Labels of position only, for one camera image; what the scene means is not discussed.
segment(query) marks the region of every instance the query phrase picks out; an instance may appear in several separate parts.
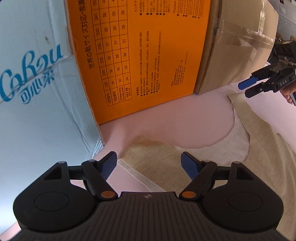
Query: pink surface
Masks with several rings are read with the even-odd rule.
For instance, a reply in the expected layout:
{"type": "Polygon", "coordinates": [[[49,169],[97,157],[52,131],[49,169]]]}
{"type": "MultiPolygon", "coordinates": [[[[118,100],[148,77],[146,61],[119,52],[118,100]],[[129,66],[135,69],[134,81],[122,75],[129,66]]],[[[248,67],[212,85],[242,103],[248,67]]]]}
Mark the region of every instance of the pink surface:
{"type": "MultiPolygon", "coordinates": [[[[202,148],[224,139],[231,131],[234,114],[227,94],[238,92],[237,83],[202,95],[190,95],[146,109],[100,126],[106,146],[95,157],[110,151],[117,155],[139,135],[184,148],[202,148]]],[[[296,150],[296,107],[278,93],[261,93],[247,99],[253,110],[271,124],[296,150]]],[[[117,166],[108,183],[122,191],[147,191],[122,167],[117,166]]],[[[0,235],[2,241],[18,232],[17,225],[0,235]]]]}

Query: beige cloth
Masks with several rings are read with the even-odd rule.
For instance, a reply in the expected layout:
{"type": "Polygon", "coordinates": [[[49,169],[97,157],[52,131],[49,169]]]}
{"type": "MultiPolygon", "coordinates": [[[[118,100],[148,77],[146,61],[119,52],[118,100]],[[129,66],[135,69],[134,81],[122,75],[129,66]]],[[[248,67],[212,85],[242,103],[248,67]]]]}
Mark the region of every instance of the beige cloth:
{"type": "MultiPolygon", "coordinates": [[[[238,113],[243,127],[250,136],[249,154],[244,165],[281,197],[284,203],[284,214],[277,230],[288,239],[295,240],[296,154],[280,134],[276,134],[267,122],[253,112],[246,103],[243,93],[230,95],[229,98],[238,113]]],[[[230,139],[245,139],[245,137],[236,137],[236,135],[237,133],[231,134],[231,138],[228,138],[228,140],[226,138],[227,141],[221,141],[218,145],[216,144],[206,149],[203,148],[203,150],[188,150],[178,147],[175,147],[175,150],[163,142],[150,141],[145,137],[139,137],[123,154],[122,159],[131,168],[164,190],[180,193],[190,182],[180,164],[181,152],[189,151],[196,158],[199,158],[198,155],[206,155],[200,158],[200,160],[217,158],[214,161],[222,164],[225,161],[223,145],[231,144],[230,139]],[[224,160],[219,160],[219,153],[224,160]]],[[[246,151],[247,147],[246,145],[243,146],[237,152],[240,153],[239,155],[235,151],[229,151],[228,154],[232,156],[229,156],[228,160],[244,159],[242,153],[246,151]]]]}
{"type": "Polygon", "coordinates": [[[122,159],[117,160],[118,164],[124,168],[130,175],[137,179],[138,182],[142,183],[149,192],[165,192],[160,186],[156,185],[154,182],[149,180],[147,177],[131,168],[127,163],[125,163],[122,159]]]}

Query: human hand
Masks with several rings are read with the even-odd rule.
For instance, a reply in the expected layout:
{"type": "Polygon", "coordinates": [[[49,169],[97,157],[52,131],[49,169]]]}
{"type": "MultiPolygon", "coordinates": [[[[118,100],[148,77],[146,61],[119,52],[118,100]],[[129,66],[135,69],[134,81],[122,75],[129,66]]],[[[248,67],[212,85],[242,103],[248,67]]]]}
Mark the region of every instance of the human hand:
{"type": "Polygon", "coordinates": [[[295,91],[296,91],[296,81],[280,90],[283,97],[285,97],[287,102],[290,104],[293,104],[290,94],[294,93],[295,91]]]}

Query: black mechanical part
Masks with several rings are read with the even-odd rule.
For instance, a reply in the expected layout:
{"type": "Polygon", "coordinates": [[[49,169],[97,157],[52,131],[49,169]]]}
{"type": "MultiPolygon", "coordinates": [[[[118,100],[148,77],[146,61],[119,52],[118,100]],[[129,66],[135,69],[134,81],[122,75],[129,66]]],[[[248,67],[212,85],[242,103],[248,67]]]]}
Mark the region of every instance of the black mechanical part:
{"type": "Polygon", "coordinates": [[[270,64],[268,66],[263,67],[260,70],[254,71],[251,75],[256,76],[260,80],[264,80],[264,79],[273,77],[274,75],[276,75],[276,72],[272,71],[272,69],[275,68],[276,66],[277,66],[277,63],[270,64]]]}
{"type": "Polygon", "coordinates": [[[251,98],[261,92],[273,91],[274,93],[285,88],[296,80],[295,69],[285,68],[273,75],[268,81],[261,82],[245,91],[245,96],[251,98]]]}
{"type": "Polygon", "coordinates": [[[296,106],[296,92],[294,92],[292,95],[290,95],[292,99],[292,103],[296,106]]]}
{"type": "Polygon", "coordinates": [[[202,207],[218,225],[247,233],[275,229],[284,212],[280,197],[243,164],[235,163],[227,184],[209,191],[202,207]]]}
{"type": "Polygon", "coordinates": [[[13,212],[22,229],[60,232],[85,221],[94,207],[92,195],[70,183],[67,163],[60,162],[17,196],[13,212]]]}
{"type": "Polygon", "coordinates": [[[273,55],[277,56],[278,59],[283,59],[283,57],[290,58],[295,63],[296,60],[296,42],[295,41],[285,41],[278,42],[274,44],[272,49],[273,55]]]}
{"type": "Polygon", "coordinates": [[[60,232],[84,222],[97,201],[118,197],[106,182],[116,164],[115,152],[99,162],[90,160],[81,166],[68,167],[64,161],[56,163],[15,199],[13,211],[20,227],[37,232],[60,232]],[[92,191],[72,185],[70,180],[84,180],[92,191]],[[104,191],[114,195],[104,198],[101,196],[104,191]]]}
{"type": "Polygon", "coordinates": [[[124,192],[118,198],[117,194],[110,195],[114,190],[105,181],[116,162],[116,153],[112,152],[101,161],[87,161],[81,167],[55,164],[15,200],[14,211],[22,230],[12,241],[287,240],[275,230],[283,213],[281,199],[243,164],[217,167],[216,163],[200,162],[183,153],[181,164],[192,182],[179,198],[173,192],[124,192]],[[59,165],[62,173],[55,171],[59,165]],[[91,193],[76,186],[74,191],[70,177],[87,182],[91,193]],[[46,183],[63,178],[64,183],[60,184],[67,189],[62,189],[63,192],[57,182],[46,183]],[[216,180],[228,182],[213,189],[216,180]],[[47,194],[44,187],[59,192],[47,194]],[[65,209],[73,200],[69,190],[75,193],[75,198],[80,191],[87,193],[85,198],[90,207],[85,200],[79,200],[75,209],[65,209]],[[37,199],[40,194],[45,195],[44,199],[37,199]],[[49,204],[47,199],[58,202],[49,204]],[[81,216],[80,210],[85,207],[89,215],[81,216]],[[43,221],[48,217],[45,212],[53,215],[50,221],[43,221]]]}
{"type": "Polygon", "coordinates": [[[23,230],[11,241],[287,241],[276,230],[242,234],[211,222],[195,202],[175,193],[128,193],[102,202],[92,217],[71,230],[52,234],[23,230]]]}

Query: packing tape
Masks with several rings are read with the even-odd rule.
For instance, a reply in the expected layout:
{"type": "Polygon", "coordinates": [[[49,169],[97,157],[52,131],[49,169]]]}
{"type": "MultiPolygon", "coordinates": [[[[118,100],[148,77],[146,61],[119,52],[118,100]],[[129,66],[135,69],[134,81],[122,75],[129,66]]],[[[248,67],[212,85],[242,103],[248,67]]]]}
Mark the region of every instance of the packing tape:
{"type": "MultiPolygon", "coordinates": [[[[221,20],[218,32],[236,34],[237,36],[241,36],[244,39],[249,38],[249,39],[257,40],[259,42],[273,46],[274,39],[263,34],[267,0],[261,0],[261,1],[262,1],[262,10],[260,12],[258,31],[254,31],[254,30],[242,27],[240,25],[234,24],[227,20],[221,20]]],[[[251,45],[252,43],[255,43],[254,41],[247,41],[247,42],[251,45]]]]}
{"type": "Polygon", "coordinates": [[[264,21],[265,21],[265,8],[267,4],[266,1],[267,0],[262,0],[262,11],[260,13],[260,21],[259,21],[259,28],[258,28],[259,35],[263,34],[264,21]]]}
{"type": "Polygon", "coordinates": [[[219,26],[220,30],[218,32],[222,32],[222,33],[226,32],[226,33],[230,33],[230,34],[235,34],[237,36],[253,39],[253,40],[265,43],[267,45],[270,45],[272,47],[274,45],[274,39],[271,37],[268,37],[262,33],[263,27],[264,27],[264,20],[262,20],[262,18],[261,18],[260,24],[259,24],[259,28],[260,28],[261,32],[256,32],[254,30],[251,30],[251,29],[242,27],[240,25],[231,23],[227,20],[222,20],[220,22],[220,26],[219,26]]]}
{"type": "Polygon", "coordinates": [[[235,45],[242,47],[254,47],[255,49],[265,48],[272,49],[273,44],[262,42],[250,36],[241,36],[229,32],[218,32],[215,44],[219,45],[235,45]]]}

